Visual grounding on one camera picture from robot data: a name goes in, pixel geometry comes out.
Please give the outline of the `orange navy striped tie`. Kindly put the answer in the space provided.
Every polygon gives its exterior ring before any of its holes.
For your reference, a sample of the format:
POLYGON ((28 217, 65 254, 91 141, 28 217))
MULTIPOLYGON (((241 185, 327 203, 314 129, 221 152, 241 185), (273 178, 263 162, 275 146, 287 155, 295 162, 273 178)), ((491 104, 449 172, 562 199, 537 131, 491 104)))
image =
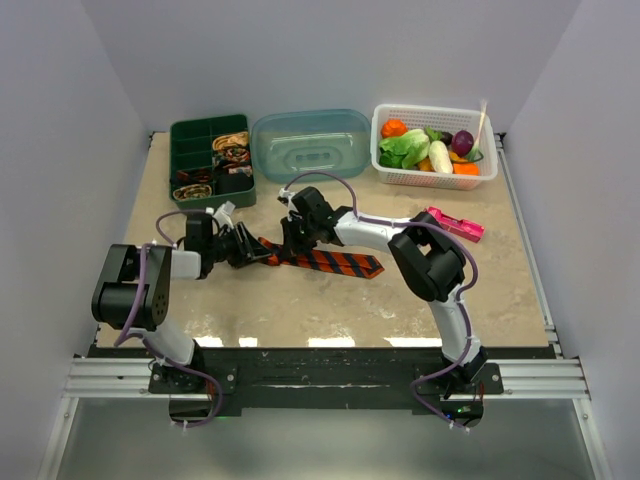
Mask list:
POLYGON ((309 253, 285 259, 281 244, 270 242, 264 237, 259 237, 258 241, 272 253, 261 260, 261 263, 269 266, 288 265, 362 279, 373 279, 384 271, 384 266, 373 255, 313 249, 309 253))

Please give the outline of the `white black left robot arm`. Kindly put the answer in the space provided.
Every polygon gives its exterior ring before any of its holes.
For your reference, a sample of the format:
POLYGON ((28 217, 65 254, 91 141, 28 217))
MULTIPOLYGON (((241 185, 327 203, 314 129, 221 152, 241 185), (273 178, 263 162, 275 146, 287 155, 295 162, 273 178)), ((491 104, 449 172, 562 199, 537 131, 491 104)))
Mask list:
POLYGON ((188 210, 180 243, 111 245, 93 293, 94 319, 119 332, 114 345, 140 339, 160 364, 160 379, 179 392, 213 395, 218 388, 197 341, 168 318, 171 281, 201 280, 217 263, 241 268, 272 255, 231 221, 229 206, 188 210))

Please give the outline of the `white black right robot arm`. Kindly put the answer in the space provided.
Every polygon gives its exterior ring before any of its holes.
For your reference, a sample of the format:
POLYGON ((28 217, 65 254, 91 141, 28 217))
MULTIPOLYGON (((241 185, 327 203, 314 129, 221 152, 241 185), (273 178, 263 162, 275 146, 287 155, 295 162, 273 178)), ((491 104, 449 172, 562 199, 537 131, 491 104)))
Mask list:
POLYGON ((281 258, 307 254, 319 243, 390 254, 409 290, 431 310, 448 386, 466 393, 480 382, 487 354, 463 298, 470 288, 464 283, 464 268, 471 266, 476 280, 477 265, 433 216, 421 212, 413 218, 387 218, 360 213, 354 206, 335 209, 315 187, 299 192, 282 188, 278 200, 288 209, 281 220, 281 258))

